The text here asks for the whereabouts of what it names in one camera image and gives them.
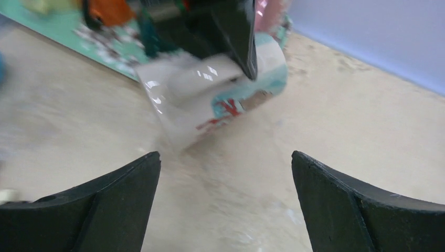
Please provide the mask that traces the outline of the light green mug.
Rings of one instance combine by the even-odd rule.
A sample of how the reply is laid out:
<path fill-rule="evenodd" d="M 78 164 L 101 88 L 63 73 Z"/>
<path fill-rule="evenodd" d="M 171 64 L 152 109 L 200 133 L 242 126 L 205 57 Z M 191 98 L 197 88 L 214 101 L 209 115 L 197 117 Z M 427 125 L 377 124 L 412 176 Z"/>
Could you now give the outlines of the light green mug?
<path fill-rule="evenodd" d="M 24 0 L 21 3 L 27 10 L 41 15 L 76 11 L 81 6 L 78 0 Z"/>

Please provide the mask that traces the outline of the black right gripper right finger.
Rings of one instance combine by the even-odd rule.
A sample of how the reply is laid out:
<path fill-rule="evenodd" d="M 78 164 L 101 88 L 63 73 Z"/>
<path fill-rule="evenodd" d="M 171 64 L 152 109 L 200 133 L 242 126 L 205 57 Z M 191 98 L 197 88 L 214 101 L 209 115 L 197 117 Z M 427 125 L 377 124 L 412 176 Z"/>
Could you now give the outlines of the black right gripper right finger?
<path fill-rule="evenodd" d="M 389 192 L 292 153 L 313 251 L 444 251 L 444 205 Z"/>

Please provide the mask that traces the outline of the orange mug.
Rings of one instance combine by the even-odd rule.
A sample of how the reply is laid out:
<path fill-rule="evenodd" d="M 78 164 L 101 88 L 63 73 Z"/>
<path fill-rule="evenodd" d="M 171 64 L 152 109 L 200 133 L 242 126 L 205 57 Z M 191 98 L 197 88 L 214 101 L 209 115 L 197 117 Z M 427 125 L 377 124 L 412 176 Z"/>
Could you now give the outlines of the orange mug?
<path fill-rule="evenodd" d="M 82 0 L 80 6 L 84 22 L 92 30 L 122 26 L 136 17 L 125 0 Z"/>

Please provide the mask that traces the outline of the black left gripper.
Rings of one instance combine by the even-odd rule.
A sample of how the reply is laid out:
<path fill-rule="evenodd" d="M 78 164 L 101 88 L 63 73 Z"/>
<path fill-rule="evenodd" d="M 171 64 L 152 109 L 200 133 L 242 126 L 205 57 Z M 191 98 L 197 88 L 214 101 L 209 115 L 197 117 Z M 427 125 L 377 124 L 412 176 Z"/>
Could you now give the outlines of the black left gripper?
<path fill-rule="evenodd" d="M 256 80 L 254 1 L 140 1 L 140 40 L 145 54 L 182 49 L 205 59 L 225 54 Z"/>

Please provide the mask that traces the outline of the pink ghost mug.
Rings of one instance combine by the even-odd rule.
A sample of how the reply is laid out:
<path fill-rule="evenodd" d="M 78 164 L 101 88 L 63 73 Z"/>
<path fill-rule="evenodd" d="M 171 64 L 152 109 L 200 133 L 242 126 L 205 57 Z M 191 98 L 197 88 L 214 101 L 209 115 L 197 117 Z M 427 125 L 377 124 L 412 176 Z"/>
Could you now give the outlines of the pink ghost mug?
<path fill-rule="evenodd" d="M 255 32 L 273 36 L 282 24 L 291 3 L 292 1 L 289 0 L 256 0 Z"/>

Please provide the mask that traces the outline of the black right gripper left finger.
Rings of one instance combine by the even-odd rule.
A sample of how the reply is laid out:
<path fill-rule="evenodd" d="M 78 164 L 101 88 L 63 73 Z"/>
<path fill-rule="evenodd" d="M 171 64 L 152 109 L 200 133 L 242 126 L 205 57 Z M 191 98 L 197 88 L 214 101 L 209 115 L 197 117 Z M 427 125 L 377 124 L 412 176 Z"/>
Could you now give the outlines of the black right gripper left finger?
<path fill-rule="evenodd" d="M 161 171 L 158 152 L 34 202 L 1 206 L 1 251 L 140 251 Z"/>

